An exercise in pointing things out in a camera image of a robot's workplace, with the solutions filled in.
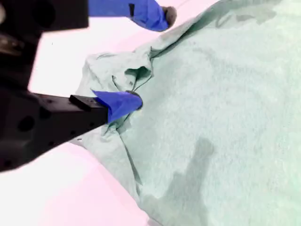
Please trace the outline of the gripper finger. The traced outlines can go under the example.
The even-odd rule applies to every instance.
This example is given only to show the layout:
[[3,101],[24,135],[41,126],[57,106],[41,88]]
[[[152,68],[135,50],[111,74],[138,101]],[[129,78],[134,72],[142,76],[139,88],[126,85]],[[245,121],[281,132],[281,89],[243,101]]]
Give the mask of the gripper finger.
[[0,170],[30,163],[54,147],[141,109],[132,91],[96,92],[95,97],[56,97],[0,91]]
[[160,6],[155,0],[90,0],[88,13],[91,17],[126,17],[155,32],[168,30],[177,18],[176,8]]

